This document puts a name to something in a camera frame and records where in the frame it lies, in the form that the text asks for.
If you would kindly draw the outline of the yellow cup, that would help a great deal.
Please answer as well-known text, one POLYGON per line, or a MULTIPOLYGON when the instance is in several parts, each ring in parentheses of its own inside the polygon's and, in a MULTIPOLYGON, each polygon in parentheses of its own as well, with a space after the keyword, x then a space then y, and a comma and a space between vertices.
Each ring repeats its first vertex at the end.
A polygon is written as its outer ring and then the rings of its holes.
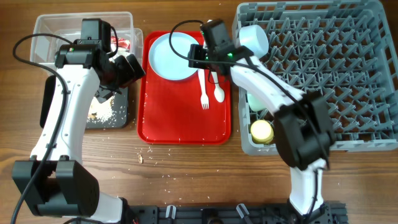
POLYGON ((250 127, 252 140, 257 144, 269 144, 274 138, 274 130, 266 120, 257 120, 250 127))

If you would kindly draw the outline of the white plastic spoon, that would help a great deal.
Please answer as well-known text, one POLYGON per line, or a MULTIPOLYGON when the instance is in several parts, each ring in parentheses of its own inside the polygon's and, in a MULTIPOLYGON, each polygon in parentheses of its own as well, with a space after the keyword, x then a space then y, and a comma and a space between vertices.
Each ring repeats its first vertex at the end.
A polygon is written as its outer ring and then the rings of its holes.
POLYGON ((224 94, 223 89, 220 87, 217 73, 212 72, 211 76, 213 78, 214 85, 215 85, 214 96, 215 96, 217 102, 222 103, 222 102, 224 102, 225 94, 224 94))

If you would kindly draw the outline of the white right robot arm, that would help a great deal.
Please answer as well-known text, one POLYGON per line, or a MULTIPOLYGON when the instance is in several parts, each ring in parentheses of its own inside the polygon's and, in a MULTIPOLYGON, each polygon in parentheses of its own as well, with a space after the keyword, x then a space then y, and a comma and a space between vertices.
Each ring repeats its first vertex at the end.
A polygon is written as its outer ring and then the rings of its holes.
POLYGON ((289 205, 301 222, 318 218, 324 204, 322 174, 336 141, 322 94, 295 88, 266 68, 260 59, 268 53, 269 40, 259 25, 241 28, 236 40, 221 19, 202 22, 200 30, 204 43, 191 47, 189 66, 229 76, 268 110, 277 151, 290 167, 289 205))

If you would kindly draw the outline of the white plastic fork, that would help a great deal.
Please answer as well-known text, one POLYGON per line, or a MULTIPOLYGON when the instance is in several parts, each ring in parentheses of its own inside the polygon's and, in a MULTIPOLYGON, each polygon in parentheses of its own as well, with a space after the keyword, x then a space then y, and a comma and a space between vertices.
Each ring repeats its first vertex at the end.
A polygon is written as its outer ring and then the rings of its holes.
POLYGON ((208 95, 206 94, 205 71, 203 69, 198 70, 198 79, 199 79, 200 88, 201 88, 201 97, 200 97, 201 106, 204 110, 208 110, 209 109, 209 99, 208 99, 208 95))

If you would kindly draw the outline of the light blue plate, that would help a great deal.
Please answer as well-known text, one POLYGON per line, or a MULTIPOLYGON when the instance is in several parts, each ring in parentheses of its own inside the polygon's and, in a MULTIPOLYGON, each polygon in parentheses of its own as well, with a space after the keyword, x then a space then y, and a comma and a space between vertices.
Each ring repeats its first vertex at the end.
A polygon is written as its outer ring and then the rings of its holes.
MULTIPOLYGON (((158 76, 170 80, 180 81, 192 76, 197 69, 188 66, 188 60, 176 55, 169 44, 170 34, 164 34, 157 38, 149 50, 149 63, 158 76)), ((188 57, 192 44, 198 42, 190 35, 181 32, 172 34, 172 45, 181 55, 188 57)))

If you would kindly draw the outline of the light blue bowl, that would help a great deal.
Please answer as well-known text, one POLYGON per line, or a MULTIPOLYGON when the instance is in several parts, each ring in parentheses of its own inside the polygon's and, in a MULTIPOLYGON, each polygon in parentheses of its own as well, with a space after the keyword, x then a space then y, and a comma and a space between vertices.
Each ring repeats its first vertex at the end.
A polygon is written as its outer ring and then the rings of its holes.
POLYGON ((259 25, 242 27, 239 31, 239 44, 251 50, 257 58, 262 58, 269 50, 267 35, 259 25))

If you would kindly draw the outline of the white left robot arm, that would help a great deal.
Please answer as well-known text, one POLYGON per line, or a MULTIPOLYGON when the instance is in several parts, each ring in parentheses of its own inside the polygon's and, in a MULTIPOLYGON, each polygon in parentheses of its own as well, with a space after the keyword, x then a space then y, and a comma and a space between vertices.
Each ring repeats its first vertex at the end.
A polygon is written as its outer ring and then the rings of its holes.
POLYGON ((108 22, 83 19, 81 37, 66 40, 49 69, 51 104, 42 134, 26 161, 15 161, 12 179, 35 216, 70 222, 137 223, 125 198, 100 191, 82 164, 82 144, 91 101, 100 88, 117 92, 144 76, 134 55, 111 48, 117 33, 108 22))

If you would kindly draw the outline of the green bowl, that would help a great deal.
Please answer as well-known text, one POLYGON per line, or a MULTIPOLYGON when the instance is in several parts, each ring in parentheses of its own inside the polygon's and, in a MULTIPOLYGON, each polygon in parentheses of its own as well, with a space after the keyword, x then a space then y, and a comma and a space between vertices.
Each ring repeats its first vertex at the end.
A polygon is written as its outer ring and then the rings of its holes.
POLYGON ((247 99, 248 99, 248 105, 249 108, 253 112, 259 112, 259 111, 264 111, 267 110, 267 108, 252 94, 248 93, 247 94, 247 99))

